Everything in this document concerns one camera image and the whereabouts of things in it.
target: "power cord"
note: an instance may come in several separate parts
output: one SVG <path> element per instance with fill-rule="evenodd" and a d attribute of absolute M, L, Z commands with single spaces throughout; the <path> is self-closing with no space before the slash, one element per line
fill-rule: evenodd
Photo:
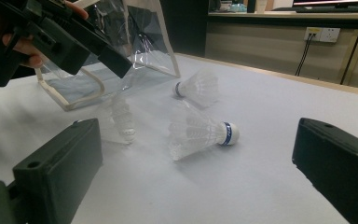
<path fill-rule="evenodd" d="M 307 57 L 308 49 L 310 48 L 310 42 L 312 41 L 312 38 L 314 38 L 315 36 L 316 36 L 316 34 L 308 34 L 307 42 L 306 42 L 305 48 L 304 48 L 304 53 L 301 58 L 300 64 L 298 65 L 298 68 L 296 70 L 296 74 L 295 74 L 296 77 L 300 76 L 302 65 L 305 61 L 305 58 Z"/>

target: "white electrical outlet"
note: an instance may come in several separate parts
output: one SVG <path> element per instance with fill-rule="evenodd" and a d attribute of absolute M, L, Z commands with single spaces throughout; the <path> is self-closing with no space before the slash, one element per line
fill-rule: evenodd
<path fill-rule="evenodd" d="M 339 35 L 339 28 L 323 28 L 321 33 L 321 42 L 336 43 Z"/>
<path fill-rule="evenodd" d="M 310 35 L 315 34 L 315 36 L 312 38 L 312 41 L 319 41 L 319 39 L 321 38 L 321 32 L 321 27 L 307 27 L 307 30 L 304 35 L 304 40 L 308 40 Z"/>

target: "hand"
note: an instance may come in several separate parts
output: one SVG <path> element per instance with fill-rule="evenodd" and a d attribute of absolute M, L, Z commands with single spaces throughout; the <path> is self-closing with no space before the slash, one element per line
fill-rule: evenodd
<path fill-rule="evenodd" d="M 75 6 L 71 2 L 66 1 L 65 2 L 68 7 L 70 7 L 75 13 L 80 15 L 83 19 L 86 19 L 89 15 L 85 10 L 83 10 L 80 7 Z M 7 21 L 5 21 L 0 16 L 0 36 L 2 36 L 2 41 L 5 45 L 8 44 L 11 34 L 3 35 L 5 29 L 7 27 Z M 30 56 L 29 60 L 25 62 L 23 65 L 32 67 L 32 68 L 38 68 L 43 65 L 43 61 L 46 60 L 46 56 L 44 56 L 37 48 L 34 47 L 32 44 L 32 37 L 28 38 L 21 38 L 16 46 L 14 47 L 14 50 L 19 51 L 21 53 L 27 54 Z"/>

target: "white table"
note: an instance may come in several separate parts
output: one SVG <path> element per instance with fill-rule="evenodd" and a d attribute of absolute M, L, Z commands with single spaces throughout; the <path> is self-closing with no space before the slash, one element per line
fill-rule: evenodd
<path fill-rule="evenodd" d="M 172 161 L 168 144 L 177 80 L 139 90 L 127 102 L 137 136 L 103 144 L 103 167 L 73 223 L 347 223 L 292 164 L 300 118 L 358 137 L 358 89 L 238 65 L 177 56 L 182 79 L 210 67 L 221 97 L 205 113 L 236 123 L 237 145 Z M 0 89 L 0 179 L 92 107 L 64 112 L 34 77 Z"/>

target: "shuttlecock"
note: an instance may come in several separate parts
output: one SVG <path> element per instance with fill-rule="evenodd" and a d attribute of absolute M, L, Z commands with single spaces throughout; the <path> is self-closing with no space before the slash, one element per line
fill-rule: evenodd
<path fill-rule="evenodd" d="M 108 142 L 129 144 L 135 138 L 130 106 L 121 95 L 116 95 L 97 108 L 101 139 Z"/>
<path fill-rule="evenodd" d="M 214 144 L 233 145 L 240 137 L 236 125 L 214 121 L 186 102 L 174 109 L 169 131 L 169 149 L 174 161 Z"/>
<path fill-rule="evenodd" d="M 184 82 L 178 82 L 173 87 L 173 94 L 185 97 L 190 101 L 207 107 L 212 105 L 219 96 L 217 77 L 209 69 L 201 69 Z"/>

